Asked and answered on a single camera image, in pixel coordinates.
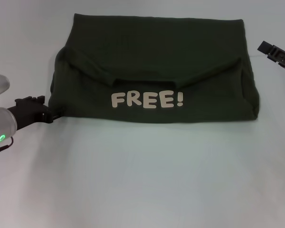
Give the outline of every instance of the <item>cable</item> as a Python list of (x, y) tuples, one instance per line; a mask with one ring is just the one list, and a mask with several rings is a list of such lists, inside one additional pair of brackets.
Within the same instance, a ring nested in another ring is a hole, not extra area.
[(6, 150), (7, 148), (9, 148), (14, 143), (13, 137), (11, 137), (10, 139), (11, 139), (10, 145), (5, 145), (5, 146), (0, 147), (0, 152), (3, 150)]

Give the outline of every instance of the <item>white background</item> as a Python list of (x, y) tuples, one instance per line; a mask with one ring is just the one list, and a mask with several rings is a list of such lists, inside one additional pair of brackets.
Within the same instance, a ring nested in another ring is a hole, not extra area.
[(33, 124), (0, 154), (0, 228), (285, 228), (285, 70), (257, 51), (285, 49), (285, 0), (0, 0), (0, 106), (49, 99), (74, 13), (243, 19), (259, 119)]

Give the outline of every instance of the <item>folded t-shirt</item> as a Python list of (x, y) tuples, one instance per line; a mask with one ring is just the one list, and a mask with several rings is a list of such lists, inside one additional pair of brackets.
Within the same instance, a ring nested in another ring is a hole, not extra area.
[(50, 108), (141, 123), (255, 120), (243, 20), (75, 14)]

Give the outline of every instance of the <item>green led light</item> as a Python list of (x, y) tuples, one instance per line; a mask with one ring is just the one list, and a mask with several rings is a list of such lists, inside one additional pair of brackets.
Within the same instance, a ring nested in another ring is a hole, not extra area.
[(0, 136), (0, 142), (5, 139), (5, 135)]

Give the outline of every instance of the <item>dark green t-shirt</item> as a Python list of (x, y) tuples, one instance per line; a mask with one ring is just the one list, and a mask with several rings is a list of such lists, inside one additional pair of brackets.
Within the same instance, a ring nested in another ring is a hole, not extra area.
[(50, 108), (141, 123), (255, 120), (242, 20), (75, 14)]

